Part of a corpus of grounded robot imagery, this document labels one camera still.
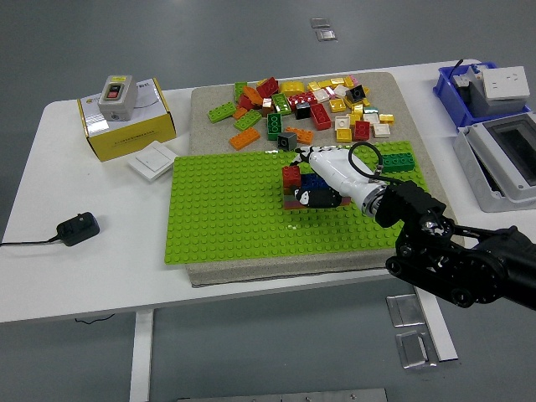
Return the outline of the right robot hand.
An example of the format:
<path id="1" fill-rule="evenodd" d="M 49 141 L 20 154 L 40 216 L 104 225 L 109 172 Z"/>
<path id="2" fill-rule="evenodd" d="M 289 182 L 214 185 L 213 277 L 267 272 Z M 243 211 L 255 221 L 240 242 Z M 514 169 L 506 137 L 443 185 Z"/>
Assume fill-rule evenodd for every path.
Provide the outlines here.
<path id="1" fill-rule="evenodd" d="M 347 148 L 299 147 L 291 165 L 301 162 L 308 163 L 327 186 L 315 189 L 293 186 L 291 191 L 300 205 L 311 209 L 336 208 L 343 198 L 351 198 L 363 214 L 376 214 L 386 185 L 372 179 L 372 171 Z"/>

